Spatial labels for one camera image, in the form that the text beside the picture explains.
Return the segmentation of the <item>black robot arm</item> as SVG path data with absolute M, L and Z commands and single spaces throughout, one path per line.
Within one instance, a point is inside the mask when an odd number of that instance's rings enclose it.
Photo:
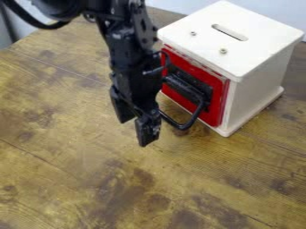
M 59 21 L 91 17 L 108 46 L 109 97 L 122 123 L 135 122 L 140 146 L 159 139 L 162 115 L 155 101 L 162 89 L 162 58 L 154 49 L 156 31 L 144 0 L 33 0 Z

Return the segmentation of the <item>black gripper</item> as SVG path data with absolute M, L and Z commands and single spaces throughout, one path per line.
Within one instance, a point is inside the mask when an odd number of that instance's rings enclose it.
M 120 123 L 135 117 L 139 145 L 159 139 L 162 117 L 155 101 L 162 88 L 160 55 L 154 50 L 156 30 L 144 33 L 128 26 L 100 30 L 109 52 L 109 98 Z

